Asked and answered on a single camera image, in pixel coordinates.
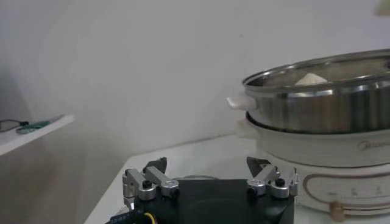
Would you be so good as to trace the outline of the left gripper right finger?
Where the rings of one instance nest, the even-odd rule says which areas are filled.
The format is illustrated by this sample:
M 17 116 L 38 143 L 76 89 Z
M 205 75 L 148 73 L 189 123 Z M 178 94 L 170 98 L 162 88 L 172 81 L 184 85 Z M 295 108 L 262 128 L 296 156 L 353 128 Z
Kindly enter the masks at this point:
M 247 193 L 257 198 L 270 193 L 285 199 L 298 196 L 299 175 L 295 167 L 278 167 L 266 159 L 247 157 L 246 163 L 252 174 L 247 180 Z

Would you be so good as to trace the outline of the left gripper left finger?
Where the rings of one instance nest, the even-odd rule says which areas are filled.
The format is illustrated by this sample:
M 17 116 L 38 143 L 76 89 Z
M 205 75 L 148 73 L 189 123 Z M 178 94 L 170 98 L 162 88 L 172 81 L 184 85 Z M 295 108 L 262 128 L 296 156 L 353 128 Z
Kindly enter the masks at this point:
M 139 172 L 136 169 L 127 169 L 122 175 L 122 191 L 124 205 L 131 211 L 135 209 L 135 199 L 152 201 L 160 192 L 162 197 L 173 200 L 180 196 L 180 185 L 165 175 L 167 158 L 162 157 L 149 161 Z

